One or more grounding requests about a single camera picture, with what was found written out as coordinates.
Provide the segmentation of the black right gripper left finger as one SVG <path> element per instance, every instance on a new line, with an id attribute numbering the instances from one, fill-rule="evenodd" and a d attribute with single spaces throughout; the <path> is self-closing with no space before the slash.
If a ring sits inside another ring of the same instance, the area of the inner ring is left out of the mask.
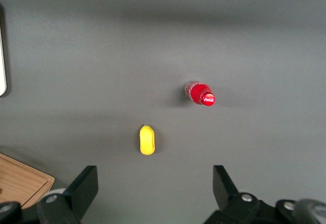
<path id="1" fill-rule="evenodd" d="M 97 193 L 97 167 L 89 165 L 62 193 L 48 194 L 37 203 L 39 222 L 81 223 Z"/>

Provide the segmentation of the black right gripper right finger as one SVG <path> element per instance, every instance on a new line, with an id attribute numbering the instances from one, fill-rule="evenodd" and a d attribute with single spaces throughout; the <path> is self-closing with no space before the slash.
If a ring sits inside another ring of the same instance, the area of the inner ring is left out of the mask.
<path id="1" fill-rule="evenodd" d="M 241 193 L 222 165 L 213 167 L 213 194 L 218 205 L 205 223 L 252 223 L 259 208 L 259 200 L 249 193 Z"/>

